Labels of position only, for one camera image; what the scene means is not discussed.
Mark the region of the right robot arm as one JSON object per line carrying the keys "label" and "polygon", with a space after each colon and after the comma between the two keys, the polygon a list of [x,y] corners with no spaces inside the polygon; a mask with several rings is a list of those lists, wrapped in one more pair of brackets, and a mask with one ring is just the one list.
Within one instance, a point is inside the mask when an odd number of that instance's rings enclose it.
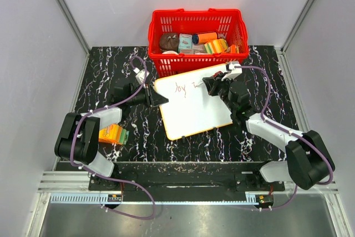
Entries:
{"label": "right robot arm", "polygon": [[303,190],[332,182],[335,164],[317,132],[294,130],[258,113],[250,104],[246,86],[237,80],[215,76],[202,82],[210,96],[220,97],[227,106],[233,125],[268,141],[286,155],[285,161],[260,165],[252,177],[256,189],[265,190],[277,181],[293,182]]}

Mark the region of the red whiteboard marker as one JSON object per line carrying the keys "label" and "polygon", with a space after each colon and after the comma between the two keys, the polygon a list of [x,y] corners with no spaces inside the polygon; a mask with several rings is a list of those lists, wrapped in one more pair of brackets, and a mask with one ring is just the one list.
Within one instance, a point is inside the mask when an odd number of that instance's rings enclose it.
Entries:
{"label": "red whiteboard marker", "polygon": [[209,77],[202,77],[201,81],[197,83],[196,87],[199,87],[199,86],[202,86],[203,84],[206,86],[206,87],[210,87],[214,84],[214,82],[216,80],[218,80],[219,78],[222,78],[224,75],[223,72],[221,71],[218,71],[216,72],[215,74],[213,74],[212,76],[209,76]]}

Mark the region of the yellow framed whiteboard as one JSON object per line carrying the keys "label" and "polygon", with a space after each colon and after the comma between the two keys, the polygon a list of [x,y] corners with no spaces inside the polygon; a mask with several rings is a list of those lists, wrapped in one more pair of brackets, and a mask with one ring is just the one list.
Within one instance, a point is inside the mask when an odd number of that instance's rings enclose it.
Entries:
{"label": "yellow framed whiteboard", "polygon": [[206,86],[199,84],[203,77],[210,77],[218,71],[225,72],[226,65],[219,64],[155,81],[156,92],[169,100],[160,105],[169,140],[178,140],[232,123],[231,112],[220,97],[208,95]]}

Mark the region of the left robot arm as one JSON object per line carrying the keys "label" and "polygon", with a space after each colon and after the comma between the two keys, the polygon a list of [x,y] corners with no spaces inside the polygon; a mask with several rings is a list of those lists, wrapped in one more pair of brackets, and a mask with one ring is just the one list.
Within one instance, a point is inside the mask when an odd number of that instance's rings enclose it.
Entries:
{"label": "left robot arm", "polygon": [[86,167],[102,176],[101,184],[108,190],[114,190],[120,184],[120,176],[114,173],[115,164],[98,152],[99,131],[124,121],[132,106],[143,104],[157,107],[168,102],[151,84],[136,88],[132,83],[124,86],[116,84],[109,89],[109,106],[94,113],[68,113],[65,116],[54,153],[61,159],[71,160],[76,166]]}

